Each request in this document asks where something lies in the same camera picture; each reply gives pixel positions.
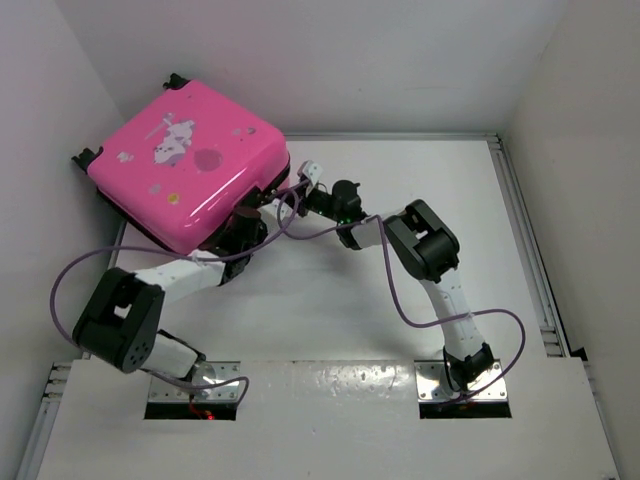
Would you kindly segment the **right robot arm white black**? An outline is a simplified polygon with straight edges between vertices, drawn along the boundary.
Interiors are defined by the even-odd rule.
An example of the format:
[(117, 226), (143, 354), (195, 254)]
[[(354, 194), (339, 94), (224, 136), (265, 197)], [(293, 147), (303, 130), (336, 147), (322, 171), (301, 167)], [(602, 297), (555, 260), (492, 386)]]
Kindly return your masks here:
[(354, 251), (383, 247), (394, 252), (405, 271), (428, 295), (444, 336), (445, 379), (452, 392), (469, 394), (469, 386), (494, 362), (489, 344), (476, 326), (458, 274), (457, 237), (418, 199), (397, 213), (368, 215), (357, 183), (340, 180), (327, 193), (317, 187), (300, 192), (300, 212), (313, 212), (336, 223), (337, 235)]

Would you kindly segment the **pink suitcase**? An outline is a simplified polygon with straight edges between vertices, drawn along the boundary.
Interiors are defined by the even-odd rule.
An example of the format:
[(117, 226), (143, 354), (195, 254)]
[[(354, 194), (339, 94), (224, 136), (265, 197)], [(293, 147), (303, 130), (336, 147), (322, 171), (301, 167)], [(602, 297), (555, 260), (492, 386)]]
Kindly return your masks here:
[(96, 151), (73, 162), (129, 223), (161, 247), (188, 254), (287, 184), (283, 133), (198, 80), (176, 73), (163, 93)]

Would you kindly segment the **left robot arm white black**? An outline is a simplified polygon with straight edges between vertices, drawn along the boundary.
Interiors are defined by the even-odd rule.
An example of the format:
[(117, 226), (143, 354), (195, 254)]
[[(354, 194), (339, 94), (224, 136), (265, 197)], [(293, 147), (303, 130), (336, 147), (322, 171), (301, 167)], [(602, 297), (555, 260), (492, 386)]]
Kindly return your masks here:
[(164, 307), (239, 276), (268, 235), (262, 213), (234, 209), (211, 250), (157, 267), (107, 270), (72, 331), (76, 345), (122, 373), (144, 371), (197, 391), (194, 374), (206, 356), (160, 327)]

